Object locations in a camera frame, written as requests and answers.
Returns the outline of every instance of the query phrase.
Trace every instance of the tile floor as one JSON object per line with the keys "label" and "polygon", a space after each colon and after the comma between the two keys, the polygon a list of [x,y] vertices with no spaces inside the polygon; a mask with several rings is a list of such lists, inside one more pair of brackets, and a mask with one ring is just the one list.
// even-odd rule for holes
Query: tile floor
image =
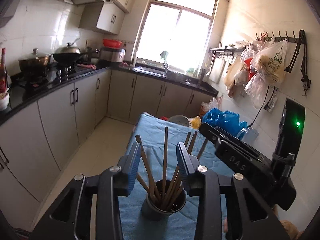
{"label": "tile floor", "polygon": [[[116,165],[126,152],[126,147],[134,125],[104,118],[92,135],[80,146],[68,166],[62,172],[50,195],[44,202],[36,222],[42,217],[55,198],[76,174],[94,176],[102,173],[110,166]],[[92,222],[95,218],[95,198],[92,206]]]}

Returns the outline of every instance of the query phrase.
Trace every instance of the silver screw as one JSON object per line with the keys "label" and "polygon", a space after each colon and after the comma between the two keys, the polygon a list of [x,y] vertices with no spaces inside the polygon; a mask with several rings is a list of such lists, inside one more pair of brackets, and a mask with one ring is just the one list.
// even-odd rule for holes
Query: silver screw
{"label": "silver screw", "polygon": [[235,179],[237,180],[242,180],[244,177],[241,173],[236,173],[235,175],[233,175],[235,177]]}
{"label": "silver screw", "polygon": [[111,172],[118,172],[120,170],[120,167],[118,167],[118,166],[112,166],[112,167],[110,167],[110,171]]}
{"label": "silver screw", "polygon": [[206,166],[203,166],[203,165],[198,166],[197,169],[200,172],[206,172],[208,170],[208,168]]}
{"label": "silver screw", "polygon": [[84,176],[82,174],[77,174],[74,179],[75,180],[82,180],[83,178],[84,178]]}

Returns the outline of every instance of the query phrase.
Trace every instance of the blue tablecloth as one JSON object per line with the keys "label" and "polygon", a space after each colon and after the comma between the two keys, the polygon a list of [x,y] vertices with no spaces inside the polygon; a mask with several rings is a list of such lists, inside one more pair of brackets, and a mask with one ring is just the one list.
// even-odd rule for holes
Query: blue tablecloth
{"label": "blue tablecloth", "polygon": [[[139,134],[155,181],[162,179],[164,130],[166,126],[169,127],[167,179],[171,179],[177,165],[176,145],[178,142],[184,142],[187,133],[191,131],[193,134],[196,131],[195,129],[163,121],[148,114],[142,114],[127,148],[128,154],[132,143],[136,141],[135,135]],[[203,142],[204,137],[198,133],[192,151],[193,155],[198,154]],[[200,163],[218,174],[232,176],[234,172],[216,157],[214,152],[214,145],[208,142]],[[140,161],[138,172],[145,182],[148,183],[147,172],[142,160]],[[189,197],[187,195],[186,205],[180,212],[171,215],[167,220],[159,222],[147,220],[141,215],[140,208],[145,197],[146,191],[136,180],[130,196],[119,198],[120,216],[125,240],[194,239],[199,197]],[[221,196],[221,209],[223,220],[226,216],[226,204],[223,195]]]}

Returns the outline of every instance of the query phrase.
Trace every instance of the blue plastic bag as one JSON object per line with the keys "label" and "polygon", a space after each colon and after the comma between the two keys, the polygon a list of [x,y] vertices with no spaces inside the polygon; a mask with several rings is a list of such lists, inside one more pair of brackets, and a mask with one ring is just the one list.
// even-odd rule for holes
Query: blue plastic bag
{"label": "blue plastic bag", "polygon": [[218,126],[236,137],[242,128],[247,128],[247,122],[240,122],[240,115],[230,111],[220,111],[213,108],[208,111],[202,118],[202,122],[206,122],[212,127]]}

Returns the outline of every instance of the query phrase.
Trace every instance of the countertop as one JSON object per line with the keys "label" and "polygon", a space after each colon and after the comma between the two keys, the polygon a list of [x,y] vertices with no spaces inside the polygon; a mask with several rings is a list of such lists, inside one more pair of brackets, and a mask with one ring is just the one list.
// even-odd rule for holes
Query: countertop
{"label": "countertop", "polygon": [[62,88],[76,80],[85,78],[89,75],[97,74],[101,71],[112,69],[112,70],[119,70],[124,72],[133,73],[136,75],[146,76],[150,78],[154,78],[157,80],[163,80],[165,82],[169,82],[172,84],[176,84],[185,88],[193,89],[196,91],[199,91],[201,93],[211,95],[213,97],[216,97],[218,94],[218,91],[214,88],[212,88],[207,83],[203,83],[202,85],[198,84],[192,84],[187,82],[179,82],[176,80],[169,79],[167,77],[160,77],[157,75],[152,75],[148,73],[141,73],[135,70],[130,69],[127,66],[121,65],[121,66],[108,66],[108,65],[100,65],[97,67],[96,70],[88,69],[84,72],[75,73],[71,77],[69,77],[67,80],[63,80],[61,82],[53,82],[53,79],[55,78],[55,71],[49,72],[48,80],[49,82],[45,86],[41,86],[41,89],[35,90],[35,91],[28,91],[23,87],[20,87],[17,83],[13,82],[12,87],[9,90],[10,94],[10,102],[8,107],[0,111],[0,125],[3,124],[5,121],[7,121],[9,118],[11,118],[13,115],[15,115],[20,110],[24,109],[28,105],[34,103],[35,101],[39,100],[40,98],[52,93],[53,91]]}

